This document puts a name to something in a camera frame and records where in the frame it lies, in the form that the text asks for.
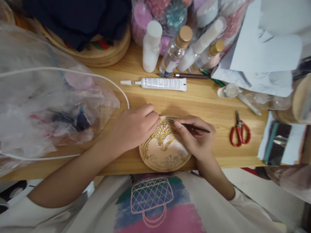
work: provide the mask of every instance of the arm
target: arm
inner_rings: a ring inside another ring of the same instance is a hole
[[[152,104],[123,111],[106,138],[52,173],[29,193],[28,198],[45,208],[69,205],[105,166],[145,142],[159,122]]]
[[[207,129],[211,133],[188,130],[181,123]],[[225,199],[232,200],[235,189],[222,172],[212,152],[216,136],[215,127],[197,116],[186,116],[175,120],[175,127],[182,136],[187,149],[196,157],[199,174],[207,180]]]

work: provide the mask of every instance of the handbag print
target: handbag print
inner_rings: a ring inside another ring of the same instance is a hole
[[[167,178],[155,178],[142,181],[132,187],[131,212],[142,213],[146,226],[156,228],[162,224],[166,216],[166,204],[174,199],[172,187]],[[157,219],[150,220],[145,212],[163,206],[163,213]]]

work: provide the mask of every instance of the white cord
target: white cord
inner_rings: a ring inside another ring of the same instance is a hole
[[[108,78],[106,78],[104,76],[98,75],[98,74],[84,73],[84,72],[79,72],[79,71],[73,71],[73,70],[69,70],[69,69],[59,68],[59,67],[35,67],[35,68],[28,68],[28,69],[23,69],[23,70],[16,70],[16,71],[11,71],[11,72],[1,73],[0,74],[0,78],[4,78],[4,77],[7,77],[7,76],[19,74],[19,73],[26,73],[26,72],[33,72],[33,71],[42,71],[42,70],[66,71],[66,72],[84,74],[84,75],[89,75],[89,76],[99,77],[99,78],[105,79],[105,80],[111,82],[113,85],[115,85],[121,91],[121,93],[125,97],[125,100],[126,100],[126,103],[127,103],[127,108],[130,109],[130,103],[129,103],[129,100],[128,100],[126,94],[124,93],[124,91],[122,91],[122,89],[119,88],[119,86],[117,84],[115,84],[113,81],[111,81],[110,79],[108,79]],[[50,158],[24,158],[24,157],[20,157],[20,156],[17,156],[17,155],[12,155],[12,154],[3,154],[3,155],[11,157],[13,159],[31,160],[31,161],[65,159],[65,158],[79,156],[79,154],[78,154],[78,155],[67,155],[67,156],[50,157]]]

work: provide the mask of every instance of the printed graphic on shirt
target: printed graphic on shirt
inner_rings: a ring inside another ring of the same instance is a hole
[[[116,233],[205,232],[189,193],[178,177],[141,181],[117,200]]]

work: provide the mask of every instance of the white paper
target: white paper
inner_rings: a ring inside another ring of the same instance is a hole
[[[260,7],[261,0],[248,6],[230,69],[243,72],[295,70],[302,51],[301,38],[274,36],[261,43],[258,38]]]
[[[273,121],[274,121],[274,118],[272,116],[272,113],[269,113],[267,125],[263,133],[263,138],[259,146],[258,155],[257,155],[257,157],[261,160],[264,158],[264,155],[265,155],[266,146],[269,140],[270,127]],[[300,147],[301,147],[301,142],[305,135],[306,125],[299,125],[299,124],[290,124],[290,125],[292,126],[292,128],[291,128],[291,132],[288,137],[288,141],[287,141],[284,153],[283,153],[281,163],[293,165],[295,161],[299,160]]]
[[[281,97],[287,97],[292,92],[292,75],[290,71],[271,72],[271,73],[247,73],[243,74],[239,71],[230,69],[234,48],[232,48],[221,60],[217,69],[212,73],[212,78],[228,83],[235,83],[241,88],[250,91],[271,94]]]

